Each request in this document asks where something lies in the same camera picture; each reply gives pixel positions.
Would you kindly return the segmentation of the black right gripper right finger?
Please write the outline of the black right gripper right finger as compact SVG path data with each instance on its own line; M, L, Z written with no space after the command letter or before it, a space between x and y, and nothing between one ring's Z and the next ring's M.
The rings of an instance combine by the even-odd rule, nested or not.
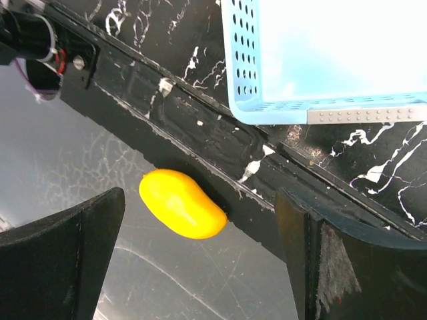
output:
M274 203L300 319L425 319L426 243L333 211L286 190Z

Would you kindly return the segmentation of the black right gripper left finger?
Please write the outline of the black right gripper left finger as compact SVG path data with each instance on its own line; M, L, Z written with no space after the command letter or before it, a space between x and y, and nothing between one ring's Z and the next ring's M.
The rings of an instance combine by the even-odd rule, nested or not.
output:
M1 233L2 319L92 319L125 212L114 187Z

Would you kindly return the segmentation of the yellow mango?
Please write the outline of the yellow mango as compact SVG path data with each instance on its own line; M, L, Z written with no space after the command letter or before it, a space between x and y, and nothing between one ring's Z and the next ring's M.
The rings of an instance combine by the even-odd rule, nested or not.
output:
M146 173L139 196L151 213L173 232L189 239L208 239L226 226L226 213L189 176L171 169Z

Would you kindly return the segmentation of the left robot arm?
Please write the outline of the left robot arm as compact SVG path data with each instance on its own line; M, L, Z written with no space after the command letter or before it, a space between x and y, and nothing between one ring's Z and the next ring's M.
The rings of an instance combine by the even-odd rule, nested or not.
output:
M67 54L60 28L45 16L50 1L1 2L1 65L14 65L26 87L40 101L59 96Z

